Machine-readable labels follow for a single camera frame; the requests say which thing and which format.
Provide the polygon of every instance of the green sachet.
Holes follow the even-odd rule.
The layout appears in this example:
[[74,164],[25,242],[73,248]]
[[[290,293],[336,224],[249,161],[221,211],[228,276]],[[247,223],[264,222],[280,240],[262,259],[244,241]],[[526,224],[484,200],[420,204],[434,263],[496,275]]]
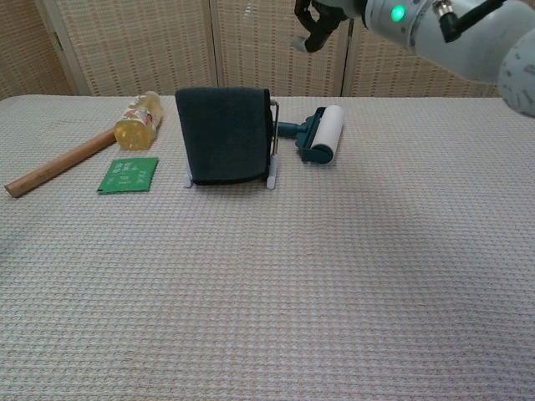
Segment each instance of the green sachet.
[[157,165],[156,157],[114,160],[97,192],[104,195],[148,191]]

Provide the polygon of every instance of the yellow liquid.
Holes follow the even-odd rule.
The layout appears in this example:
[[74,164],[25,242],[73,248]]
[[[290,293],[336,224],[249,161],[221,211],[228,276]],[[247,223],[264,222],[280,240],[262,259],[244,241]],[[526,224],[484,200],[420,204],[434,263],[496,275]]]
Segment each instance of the yellow liquid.
[[[138,109],[147,109],[153,120],[146,123],[135,114]],[[154,92],[147,92],[133,102],[125,111],[124,118],[115,124],[115,139],[123,150],[148,150],[156,137],[156,129],[160,124],[163,108],[159,96]]]

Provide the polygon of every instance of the gray fabric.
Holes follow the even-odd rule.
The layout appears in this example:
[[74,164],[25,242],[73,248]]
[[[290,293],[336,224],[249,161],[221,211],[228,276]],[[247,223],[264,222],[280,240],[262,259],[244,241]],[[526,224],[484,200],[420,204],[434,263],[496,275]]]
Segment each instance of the gray fabric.
[[[0,103],[2,183],[127,99]],[[97,196],[113,146],[0,195],[0,399],[533,400],[535,131],[497,99],[340,104],[332,165],[182,189],[172,97],[149,193]]]
[[272,137],[266,90],[187,88],[176,92],[176,105],[195,182],[266,173]]

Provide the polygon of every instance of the wooden stick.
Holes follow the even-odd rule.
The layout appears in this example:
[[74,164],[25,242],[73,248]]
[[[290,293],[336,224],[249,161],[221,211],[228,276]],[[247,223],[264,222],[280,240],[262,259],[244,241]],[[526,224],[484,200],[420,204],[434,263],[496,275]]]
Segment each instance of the wooden stick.
[[13,198],[18,198],[31,190],[34,190],[41,184],[52,180],[55,176],[60,175],[79,162],[88,159],[90,156],[112,145],[115,142],[113,129],[108,129],[95,136],[93,139],[77,146],[69,152],[49,161],[38,169],[18,178],[17,180],[5,185],[6,190]]

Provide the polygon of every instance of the dark gray towel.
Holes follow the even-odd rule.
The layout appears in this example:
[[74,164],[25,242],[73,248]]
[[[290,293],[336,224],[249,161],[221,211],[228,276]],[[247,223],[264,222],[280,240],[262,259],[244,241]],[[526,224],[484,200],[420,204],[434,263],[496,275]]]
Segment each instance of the dark gray towel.
[[176,107],[193,182],[265,178],[273,137],[267,89],[179,89]]

